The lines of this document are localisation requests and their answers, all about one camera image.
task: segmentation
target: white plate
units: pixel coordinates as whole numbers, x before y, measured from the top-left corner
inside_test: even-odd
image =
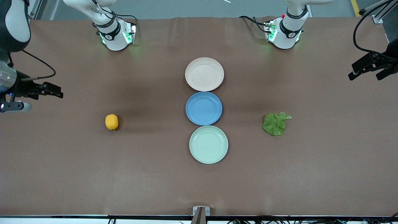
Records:
[[[224,69],[221,64],[208,57],[193,60],[185,70],[185,79],[197,91],[212,91],[221,85]]]

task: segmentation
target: gray floor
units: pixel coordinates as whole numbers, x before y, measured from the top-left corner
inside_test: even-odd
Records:
[[[139,19],[174,17],[239,17],[280,16],[286,12],[283,0],[119,0],[110,7],[118,14],[132,14]],[[323,6],[311,6],[315,17],[355,16],[350,0],[335,0]],[[69,8],[61,0],[54,20],[86,20],[87,17]]]

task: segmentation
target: metal frame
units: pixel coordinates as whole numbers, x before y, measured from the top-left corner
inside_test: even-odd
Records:
[[[388,0],[381,0],[378,3],[375,3],[369,7],[366,7],[362,10],[359,11],[359,14],[363,15],[366,11],[372,10],[375,7],[387,2]],[[379,12],[375,15],[372,15],[373,22],[375,24],[382,24],[383,23],[383,18],[395,7],[398,5],[398,0],[394,0],[387,5],[385,5]]]

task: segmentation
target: yellow floor tape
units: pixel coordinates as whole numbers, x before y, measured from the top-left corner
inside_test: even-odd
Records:
[[[352,8],[354,9],[355,15],[357,17],[361,17],[361,15],[359,14],[359,8],[358,8],[358,4],[356,0],[351,0],[351,4],[352,4]]]

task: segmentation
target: blue plate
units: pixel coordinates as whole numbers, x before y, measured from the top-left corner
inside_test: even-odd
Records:
[[[214,124],[222,114],[220,99],[211,92],[198,92],[192,95],[185,107],[188,118],[195,124]]]

